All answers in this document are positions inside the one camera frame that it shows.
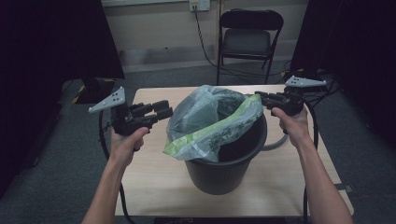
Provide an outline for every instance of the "wooden table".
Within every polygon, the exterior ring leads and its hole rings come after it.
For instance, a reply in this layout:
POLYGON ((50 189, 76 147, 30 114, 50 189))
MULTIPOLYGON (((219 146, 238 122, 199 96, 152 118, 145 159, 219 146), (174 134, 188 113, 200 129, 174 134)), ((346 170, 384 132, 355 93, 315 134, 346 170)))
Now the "wooden table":
MULTIPOLYGON (((284 85, 228 86, 242 93, 283 92, 284 85)), ((141 89, 134 102, 152 104, 168 100, 176 106, 196 87, 141 89)), ((283 135, 278 118, 264 109, 268 124, 266 144, 283 135)), ((184 161, 163 154, 168 119, 156 123, 145 136, 145 145, 134 155, 122 179, 131 216, 153 217, 294 217, 303 214, 304 176, 297 150, 288 140, 272 151, 262 151, 247 168, 241 185, 225 195, 211 195, 196 188, 184 161)), ((332 160, 319 138, 318 153, 334 184, 341 183, 332 160)), ((340 193, 353 214, 344 190, 340 193)), ((118 199, 116 215, 123 215, 118 199)))

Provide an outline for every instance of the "black trash can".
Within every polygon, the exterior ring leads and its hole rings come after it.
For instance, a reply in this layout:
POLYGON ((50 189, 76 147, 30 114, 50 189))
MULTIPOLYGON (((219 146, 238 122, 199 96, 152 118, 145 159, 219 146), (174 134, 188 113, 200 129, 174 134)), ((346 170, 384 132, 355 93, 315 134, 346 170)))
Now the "black trash can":
POLYGON ((221 146, 219 162, 185 161, 194 185, 201 191, 220 195, 236 189, 250 161, 262 150, 267 138, 267 122, 262 115, 239 139, 221 146))

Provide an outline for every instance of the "trash bag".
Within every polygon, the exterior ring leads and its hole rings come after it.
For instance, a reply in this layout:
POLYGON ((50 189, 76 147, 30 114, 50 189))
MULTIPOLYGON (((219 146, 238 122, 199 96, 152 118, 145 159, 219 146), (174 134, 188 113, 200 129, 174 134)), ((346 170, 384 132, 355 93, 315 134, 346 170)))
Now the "trash bag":
POLYGON ((262 115, 260 95, 204 85, 174 110, 163 153, 177 160, 219 161, 219 149, 244 134, 262 115))

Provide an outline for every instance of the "power outlet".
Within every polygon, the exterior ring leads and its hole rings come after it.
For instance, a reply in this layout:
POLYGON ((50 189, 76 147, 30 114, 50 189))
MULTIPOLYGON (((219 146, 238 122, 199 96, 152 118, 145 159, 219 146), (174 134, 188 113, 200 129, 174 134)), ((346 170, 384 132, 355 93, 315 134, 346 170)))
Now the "power outlet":
POLYGON ((190 11, 208 11, 210 10, 210 0, 190 0, 190 11))

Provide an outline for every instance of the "white wall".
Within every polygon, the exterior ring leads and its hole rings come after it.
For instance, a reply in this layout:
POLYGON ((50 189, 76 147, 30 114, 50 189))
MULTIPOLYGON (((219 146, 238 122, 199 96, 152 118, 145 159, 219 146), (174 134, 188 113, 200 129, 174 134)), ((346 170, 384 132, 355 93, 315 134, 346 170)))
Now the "white wall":
MULTIPOLYGON (((117 49, 161 49, 200 46, 194 14, 189 12, 189 2, 137 5, 133 1, 116 1, 121 7, 107 7, 105 13, 117 49)), ((280 34, 277 55, 292 55, 300 33, 308 0, 226 0, 224 10, 235 7, 267 8, 280 13, 285 21, 280 34)), ((199 12, 198 18, 206 45, 215 45, 218 1, 211 1, 211 10, 199 12)))

